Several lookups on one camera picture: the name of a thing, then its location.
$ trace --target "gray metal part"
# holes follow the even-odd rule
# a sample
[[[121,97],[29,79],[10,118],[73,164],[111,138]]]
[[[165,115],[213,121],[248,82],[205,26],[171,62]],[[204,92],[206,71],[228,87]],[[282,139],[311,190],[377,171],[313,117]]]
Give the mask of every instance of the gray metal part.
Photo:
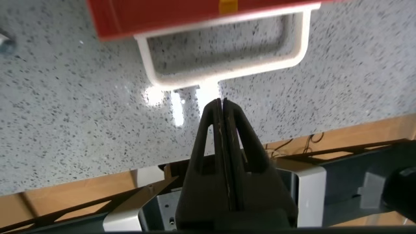
[[[176,178],[165,179],[154,184],[142,187],[138,192],[109,213],[103,222],[103,227],[108,231],[148,231],[146,214],[143,209],[151,203],[156,195],[165,189]]]
[[[358,194],[361,195],[360,208],[380,208],[385,180],[386,177],[371,172],[365,173],[364,185],[358,189]]]
[[[321,166],[276,159],[276,167],[298,176],[298,228],[321,227],[324,217],[326,170]]]
[[[175,213],[181,190],[156,197],[161,212],[163,227],[165,231],[176,230]]]

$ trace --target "red container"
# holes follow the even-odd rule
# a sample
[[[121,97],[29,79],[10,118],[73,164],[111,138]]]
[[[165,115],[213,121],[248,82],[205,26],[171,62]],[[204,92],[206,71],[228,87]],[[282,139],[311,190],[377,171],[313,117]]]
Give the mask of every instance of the red container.
[[[100,40],[316,0],[87,0]]]

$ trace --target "granite surface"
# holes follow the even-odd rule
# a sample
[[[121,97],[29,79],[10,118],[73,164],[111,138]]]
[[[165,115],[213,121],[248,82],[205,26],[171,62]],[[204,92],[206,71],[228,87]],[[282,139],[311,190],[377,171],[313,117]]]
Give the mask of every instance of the granite surface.
[[[217,97],[264,143],[416,112],[413,0],[324,4],[296,67],[177,92],[151,87],[132,38],[99,42],[84,1],[2,1],[0,29],[18,43],[0,55],[2,195],[186,159]]]

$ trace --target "black cable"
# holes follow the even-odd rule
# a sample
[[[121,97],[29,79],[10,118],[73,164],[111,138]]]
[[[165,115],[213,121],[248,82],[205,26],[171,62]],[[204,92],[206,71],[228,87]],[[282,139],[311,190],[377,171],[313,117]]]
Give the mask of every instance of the black cable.
[[[277,148],[275,148],[275,149],[273,150],[273,152],[272,152],[272,155],[271,155],[270,157],[272,157],[272,158],[273,158],[273,153],[274,153],[274,152],[278,151],[280,148],[282,148],[282,147],[286,146],[287,144],[291,143],[291,142],[292,142],[292,140],[293,140],[293,138],[292,138],[292,139],[290,139],[290,140],[288,140],[288,141],[286,141],[285,143],[283,143],[282,145],[278,146]]]
[[[304,148],[304,153],[307,153],[308,150],[310,150],[310,152],[312,152],[312,148],[309,147],[309,143],[312,142],[314,144],[320,142],[323,138],[324,138],[325,133],[322,133],[320,138],[318,140],[313,140],[313,136],[315,136],[315,134],[309,135],[307,140],[306,140],[306,144],[305,144],[305,148]]]

